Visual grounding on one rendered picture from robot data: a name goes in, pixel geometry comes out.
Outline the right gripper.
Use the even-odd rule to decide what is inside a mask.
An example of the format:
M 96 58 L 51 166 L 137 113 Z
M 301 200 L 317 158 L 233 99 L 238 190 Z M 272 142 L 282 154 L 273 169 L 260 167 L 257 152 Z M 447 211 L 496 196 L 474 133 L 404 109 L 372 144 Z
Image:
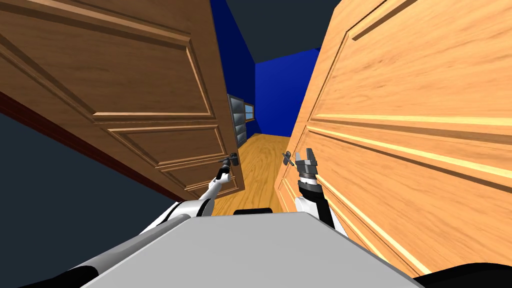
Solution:
M 295 165 L 299 174 L 317 175 L 317 162 L 312 148 L 306 148 L 306 160 L 302 160 L 300 153 L 295 153 Z

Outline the grey shelf cabinet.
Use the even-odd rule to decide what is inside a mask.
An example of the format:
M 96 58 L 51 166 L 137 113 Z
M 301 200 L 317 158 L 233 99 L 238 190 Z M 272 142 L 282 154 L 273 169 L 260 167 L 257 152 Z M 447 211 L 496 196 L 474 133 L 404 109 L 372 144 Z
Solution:
M 228 94 L 227 97 L 229 100 L 237 147 L 240 148 L 247 142 L 245 103 L 241 98 L 235 97 L 231 94 Z

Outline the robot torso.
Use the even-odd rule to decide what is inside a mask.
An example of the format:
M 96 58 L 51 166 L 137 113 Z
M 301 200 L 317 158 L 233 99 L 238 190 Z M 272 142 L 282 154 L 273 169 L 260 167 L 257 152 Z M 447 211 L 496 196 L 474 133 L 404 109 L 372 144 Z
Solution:
M 424 288 L 306 212 L 186 219 L 83 288 Z

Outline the light wooden door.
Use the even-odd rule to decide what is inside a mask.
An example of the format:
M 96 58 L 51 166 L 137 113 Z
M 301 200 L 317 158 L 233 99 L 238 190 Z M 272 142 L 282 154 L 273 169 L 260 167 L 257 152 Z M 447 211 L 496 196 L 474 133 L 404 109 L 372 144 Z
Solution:
M 409 276 L 512 266 L 512 0 L 341 0 L 287 150 Z

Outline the dark brown wooden door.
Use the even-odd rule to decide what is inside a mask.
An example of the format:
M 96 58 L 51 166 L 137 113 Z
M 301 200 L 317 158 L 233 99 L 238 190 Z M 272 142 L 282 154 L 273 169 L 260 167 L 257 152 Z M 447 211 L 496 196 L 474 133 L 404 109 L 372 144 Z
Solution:
M 0 0 L 0 112 L 175 201 L 238 151 L 210 0 Z

